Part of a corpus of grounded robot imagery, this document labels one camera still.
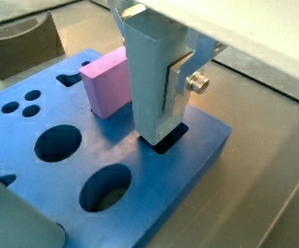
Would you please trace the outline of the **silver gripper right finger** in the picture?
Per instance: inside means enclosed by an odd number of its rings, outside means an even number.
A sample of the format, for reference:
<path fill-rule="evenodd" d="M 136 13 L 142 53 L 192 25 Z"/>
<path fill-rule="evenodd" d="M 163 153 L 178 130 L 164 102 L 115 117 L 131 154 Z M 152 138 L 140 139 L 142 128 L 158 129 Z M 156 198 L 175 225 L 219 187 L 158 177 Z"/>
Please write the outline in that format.
<path fill-rule="evenodd" d="M 170 116 L 184 111 L 192 92 L 202 94 L 206 91 L 210 79 L 199 69 L 226 49 L 226 45 L 188 29 L 186 49 L 187 53 L 168 66 L 164 112 Z"/>

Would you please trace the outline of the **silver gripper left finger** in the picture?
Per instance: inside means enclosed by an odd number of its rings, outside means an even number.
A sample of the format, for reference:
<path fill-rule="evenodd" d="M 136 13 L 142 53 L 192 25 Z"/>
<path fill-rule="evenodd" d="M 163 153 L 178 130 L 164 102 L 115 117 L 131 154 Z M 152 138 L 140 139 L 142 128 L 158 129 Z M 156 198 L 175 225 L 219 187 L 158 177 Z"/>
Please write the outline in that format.
<path fill-rule="evenodd" d="M 107 0 L 107 4 L 122 38 L 126 38 L 126 19 L 143 12 L 147 7 L 136 0 Z"/>

